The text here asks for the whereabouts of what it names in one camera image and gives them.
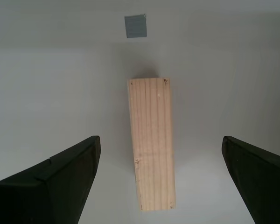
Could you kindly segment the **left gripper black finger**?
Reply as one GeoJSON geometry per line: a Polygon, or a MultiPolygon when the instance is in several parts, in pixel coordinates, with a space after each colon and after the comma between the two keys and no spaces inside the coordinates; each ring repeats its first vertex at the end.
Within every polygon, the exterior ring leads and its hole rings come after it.
{"type": "Polygon", "coordinates": [[[0,181],[0,224],[77,224],[94,182],[99,136],[0,181]]]}
{"type": "Polygon", "coordinates": [[[222,155],[254,222],[280,224],[280,156],[231,136],[222,155]]]}

